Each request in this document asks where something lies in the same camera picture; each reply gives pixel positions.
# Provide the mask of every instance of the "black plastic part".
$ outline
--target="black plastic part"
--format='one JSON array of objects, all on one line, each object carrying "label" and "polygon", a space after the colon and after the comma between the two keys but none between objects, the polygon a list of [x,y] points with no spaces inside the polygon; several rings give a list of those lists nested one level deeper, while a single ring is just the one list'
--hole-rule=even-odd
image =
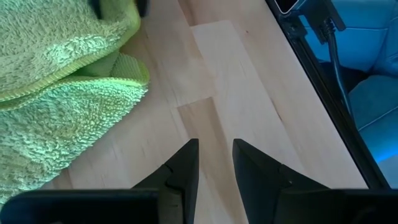
[{"label": "black plastic part", "polygon": [[241,139],[233,161],[250,224],[397,222],[398,190],[331,190]]},{"label": "black plastic part", "polygon": [[[93,9],[98,19],[102,19],[101,0],[88,0],[88,4]],[[141,17],[146,17],[149,13],[149,0],[136,0],[138,13]]]},{"label": "black plastic part", "polygon": [[159,169],[133,189],[163,189],[161,194],[181,195],[183,223],[191,224],[195,216],[199,181],[199,140],[191,139]]},{"label": "black plastic part", "polygon": [[149,0],[136,0],[138,13],[141,17],[146,17],[149,13]]},{"label": "black plastic part", "polygon": [[275,224],[397,223],[397,202],[396,190],[283,190]]},{"label": "black plastic part", "polygon": [[190,140],[130,190],[34,190],[19,194],[2,208],[0,223],[192,224],[198,149],[198,140]]},{"label": "black plastic part", "polygon": [[154,190],[36,190],[10,199],[2,224],[158,223]]},{"label": "black plastic part", "polygon": [[346,29],[343,20],[337,13],[331,0],[306,0],[300,5],[300,8],[297,9],[297,11],[292,12],[290,15],[286,15],[286,17],[297,17],[298,15],[305,16],[308,24],[318,37],[321,44],[328,41],[328,37],[322,32],[322,26],[325,21],[331,20],[339,31]]},{"label": "black plastic part", "polygon": [[340,95],[336,96],[331,91],[333,89],[332,83],[328,82],[327,75],[321,68],[304,36],[295,35],[297,32],[289,28],[289,24],[294,27],[302,27],[300,19],[298,17],[290,17],[289,23],[286,23],[286,16],[279,12],[275,2],[273,0],[265,1],[282,28],[282,32],[310,79],[368,187],[370,189],[389,189],[390,186],[386,178],[359,135],[351,116],[341,101],[336,100],[340,98]]},{"label": "black plastic part", "polygon": [[284,189],[327,189],[241,139],[233,143],[236,181],[250,224],[273,223]]},{"label": "black plastic part", "polygon": [[100,0],[88,0],[88,4],[91,6],[93,9],[95,15],[97,16],[98,19],[102,19],[102,11],[101,11],[101,3]]}]

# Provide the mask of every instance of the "black cable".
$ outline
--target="black cable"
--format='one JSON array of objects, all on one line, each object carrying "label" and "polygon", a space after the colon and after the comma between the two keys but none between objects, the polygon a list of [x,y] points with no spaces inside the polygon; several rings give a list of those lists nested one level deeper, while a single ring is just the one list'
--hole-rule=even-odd
[{"label": "black cable", "polygon": [[336,36],[335,36],[335,26],[333,25],[331,19],[327,19],[327,20],[323,21],[322,32],[328,41],[330,61],[333,66],[333,69],[335,71],[337,84],[338,84],[338,87],[341,92],[341,97],[342,97],[343,103],[346,106],[348,113],[353,118],[353,112],[351,110],[351,103],[349,101],[348,92],[347,92],[347,89],[343,82],[343,77],[341,75],[340,60],[338,58],[337,41],[336,41]]}]

